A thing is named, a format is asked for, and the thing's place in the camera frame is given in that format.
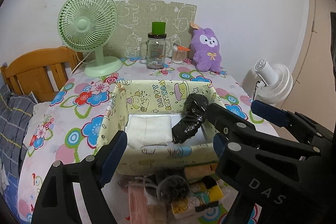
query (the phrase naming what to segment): orange lid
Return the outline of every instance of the orange lid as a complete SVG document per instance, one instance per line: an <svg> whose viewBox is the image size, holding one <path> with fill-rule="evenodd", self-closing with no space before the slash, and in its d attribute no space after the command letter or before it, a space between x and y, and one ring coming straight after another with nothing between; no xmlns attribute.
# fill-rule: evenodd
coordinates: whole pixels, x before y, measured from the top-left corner
<svg viewBox="0 0 336 224"><path fill-rule="evenodd" d="M178 49L179 51L187 51L187 52L190 51L189 48L186 48L186 47L183 47L183 46L180 46L180 45L177 46L177 49Z"/></svg>

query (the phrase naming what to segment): screw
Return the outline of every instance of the screw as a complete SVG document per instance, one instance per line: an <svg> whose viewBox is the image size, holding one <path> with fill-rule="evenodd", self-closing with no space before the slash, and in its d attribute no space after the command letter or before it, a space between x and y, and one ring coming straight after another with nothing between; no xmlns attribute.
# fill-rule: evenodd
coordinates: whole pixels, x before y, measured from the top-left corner
<svg viewBox="0 0 336 224"><path fill-rule="evenodd" d="M53 167L58 167L58 166L61 165L61 161L60 160L55 160L52 165L53 165Z"/></svg>
<svg viewBox="0 0 336 224"><path fill-rule="evenodd" d="M320 153L320 150L316 146L314 146L313 149L315 152Z"/></svg>
<svg viewBox="0 0 336 224"><path fill-rule="evenodd" d="M242 123L242 122L238 122L237 125L241 128L245 128L246 124Z"/></svg>
<svg viewBox="0 0 336 224"><path fill-rule="evenodd" d="M93 161L95 159L94 155L88 155L85 160L90 162L90 161Z"/></svg>
<svg viewBox="0 0 336 224"><path fill-rule="evenodd" d="M232 151L240 151L242 149L239 143L234 142L228 143L227 147Z"/></svg>

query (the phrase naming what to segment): green desk fan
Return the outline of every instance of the green desk fan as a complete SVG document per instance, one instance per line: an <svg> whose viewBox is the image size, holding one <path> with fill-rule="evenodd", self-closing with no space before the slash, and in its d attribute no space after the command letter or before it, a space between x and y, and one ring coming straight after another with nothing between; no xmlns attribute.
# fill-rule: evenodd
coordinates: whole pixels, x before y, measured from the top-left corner
<svg viewBox="0 0 336 224"><path fill-rule="evenodd" d="M117 7L113 0L67 0L58 16L58 33L64 43L77 52L95 51L96 59L84 73L100 77L122 67L119 58L103 55L103 46L116 29Z"/></svg>

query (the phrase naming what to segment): fan base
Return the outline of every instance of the fan base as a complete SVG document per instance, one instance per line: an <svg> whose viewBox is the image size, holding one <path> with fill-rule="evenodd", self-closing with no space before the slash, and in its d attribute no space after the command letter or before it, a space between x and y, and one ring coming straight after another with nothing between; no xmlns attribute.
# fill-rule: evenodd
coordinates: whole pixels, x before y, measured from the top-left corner
<svg viewBox="0 0 336 224"><path fill-rule="evenodd" d="M87 64L84 73L89 77L101 77L110 75L117 70L120 70L123 66L121 60L114 56L104 56L103 65L98 65L94 60L92 63Z"/></svg>

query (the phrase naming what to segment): green lid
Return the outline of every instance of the green lid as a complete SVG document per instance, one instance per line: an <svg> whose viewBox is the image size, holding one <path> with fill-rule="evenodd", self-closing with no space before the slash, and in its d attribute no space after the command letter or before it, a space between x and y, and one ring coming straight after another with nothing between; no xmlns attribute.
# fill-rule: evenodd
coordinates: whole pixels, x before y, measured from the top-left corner
<svg viewBox="0 0 336 224"><path fill-rule="evenodd" d="M166 22L152 22L152 34L160 35L166 31Z"/></svg>

